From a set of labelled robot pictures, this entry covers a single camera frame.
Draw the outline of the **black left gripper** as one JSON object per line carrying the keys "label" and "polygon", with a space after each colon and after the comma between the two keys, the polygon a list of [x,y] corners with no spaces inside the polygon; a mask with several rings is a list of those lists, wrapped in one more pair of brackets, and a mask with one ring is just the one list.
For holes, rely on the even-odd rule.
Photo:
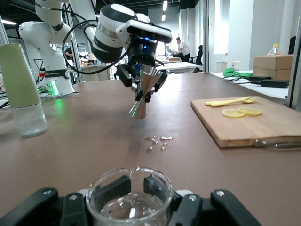
{"label": "black left gripper", "polygon": [[[128,58],[130,64],[144,64],[155,67],[157,41],[150,39],[132,39],[129,47]],[[137,73],[133,73],[125,64],[117,65],[116,74],[125,85],[130,87],[136,93],[135,99],[141,99],[141,78]],[[148,79],[147,89],[144,101],[149,103],[153,93],[158,92],[167,79],[167,73],[161,72],[159,75],[151,76]]]}

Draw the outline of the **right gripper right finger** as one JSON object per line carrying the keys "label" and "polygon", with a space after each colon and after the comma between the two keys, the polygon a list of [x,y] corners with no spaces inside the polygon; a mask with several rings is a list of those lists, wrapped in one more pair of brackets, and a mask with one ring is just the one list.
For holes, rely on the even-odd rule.
{"label": "right gripper right finger", "polygon": [[228,190],[217,189],[209,198],[194,193],[180,195],[170,191],[153,175],[144,178],[143,190],[164,201],[170,197],[166,226],[260,226],[261,223]]}

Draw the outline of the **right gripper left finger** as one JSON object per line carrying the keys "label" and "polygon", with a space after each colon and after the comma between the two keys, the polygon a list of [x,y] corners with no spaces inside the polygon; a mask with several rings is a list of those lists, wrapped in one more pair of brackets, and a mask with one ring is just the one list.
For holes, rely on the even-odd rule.
{"label": "right gripper left finger", "polygon": [[114,198],[131,192],[129,176],[120,176],[102,186],[92,183],[85,194],[71,193],[65,197],[58,195],[53,187],[41,188],[0,219],[2,226],[109,226],[101,222],[88,209],[92,201],[87,198],[96,192],[96,200],[101,207]]}

